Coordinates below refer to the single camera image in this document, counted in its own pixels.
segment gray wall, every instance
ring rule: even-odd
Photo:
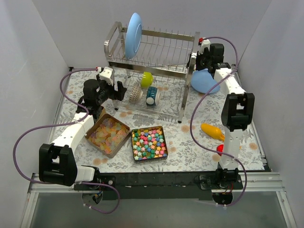
[[[31,0],[0,0],[0,227],[21,222],[29,182],[17,173],[12,148],[27,129],[53,123],[59,81],[68,71]],[[21,169],[38,171],[38,150],[49,130],[26,136],[18,147]]]
[[[256,96],[254,121],[266,158],[279,171],[298,227],[304,227],[304,1],[273,0],[240,63]]]
[[[242,54],[271,0],[33,0],[69,66],[105,65],[103,43],[115,21],[138,12],[145,28],[233,40]],[[226,61],[235,63],[226,46]]]

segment dish rack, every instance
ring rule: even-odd
[[[124,100],[118,102],[118,105],[178,118],[178,122],[181,123],[195,66],[200,33],[196,32],[194,36],[191,36],[149,30],[149,28],[142,29],[142,40],[137,54],[133,59],[128,60],[124,55],[127,29],[127,26],[123,27],[121,22],[115,22],[104,42],[104,53],[108,65],[126,69],[127,72],[123,82],[123,85],[127,87],[127,92]],[[144,94],[138,103],[129,103],[132,86],[140,84],[141,73],[145,71],[152,73],[154,77],[152,86],[157,87],[161,93],[160,102],[155,107],[146,105],[145,89],[142,89]]]

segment light blue plate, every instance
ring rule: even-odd
[[[131,59],[136,56],[142,40],[142,19],[134,13],[130,19],[127,35],[125,37],[125,57]]]
[[[212,75],[207,69],[193,72],[191,79],[191,86],[193,89],[200,93],[207,93],[216,84],[216,80],[212,78]],[[219,85],[211,90],[209,94],[215,93],[220,89]]]

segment metal dish rack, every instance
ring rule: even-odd
[[[133,59],[128,60],[124,55],[126,32],[127,26],[122,27],[121,22],[115,22],[104,42],[104,53],[108,65],[127,70],[127,77],[123,83],[127,87],[127,93],[125,99],[118,102],[118,105],[178,118],[178,122],[181,123],[195,66],[200,33],[196,32],[195,36],[191,36],[143,29],[137,54]],[[157,87],[161,92],[161,100],[156,107],[146,105],[146,90],[144,89],[144,94],[137,104],[128,102],[132,86],[140,84],[140,73],[144,71],[153,74],[152,86]]]

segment brown tray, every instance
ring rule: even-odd
[[[96,131],[96,129],[100,126],[100,124],[104,121],[104,119],[107,119],[107,118],[111,118],[113,119],[115,122],[121,124],[122,126],[124,126],[128,132],[126,134],[126,136],[123,138],[123,140],[115,147],[115,149],[111,152],[111,153],[106,153],[105,151],[101,150],[98,146],[96,146],[94,143],[90,142],[89,141],[89,138],[91,136],[91,134],[93,132]],[[117,120],[116,118],[114,118],[113,116],[111,116],[110,114],[104,114],[103,116],[101,116],[97,122],[95,123],[95,125],[86,133],[86,139],[87,141],[92,145],[94,146],[97,150],[99,150],[101,153],[103,153],[105,156],[107,156],[108,158],[113,158],[117,152],[122,148],[122,146],[128,141],[129,137],[131,136],[131,131],[130,131],[130,128],[125,125],[124,123],[120,122],[119,120]]]
[[[136,142],[134,142],[133,140],[133,137],[131,137],[131,140],[132,140],[132,155],[133,155],[133,159],[135,162],[152,162],[152,161],[159,161],[159,160],[165,160],[168,158],[168,155],[169,155],[169,152],[168,152],[168,147],[167,147],[167,142],[166,142],[166,138],[165,138],[165,133],[163,131],[163,127],[162,126],[155,126],[155,127],[144,127],[144,128],[138,128],[138,129],[132,129],[131,130],[131,136],[136,133],[138,130],[140,131],[144,131],[144,130],[157,130],[157,129],[161,129],[162,131],[162,135],[163,135],[163,140],[164,140],[164,143],[165,143],[165,148],[166,148],[166,151],[165,151],[165,154],[167,154],[166,157],[157,157],[157,158],[149,158],[149,159],[141,159],[141,160],[136,160],[135,159],[135,155],[133,153],[134,149],[133,149],[133,146],[136,144]]]

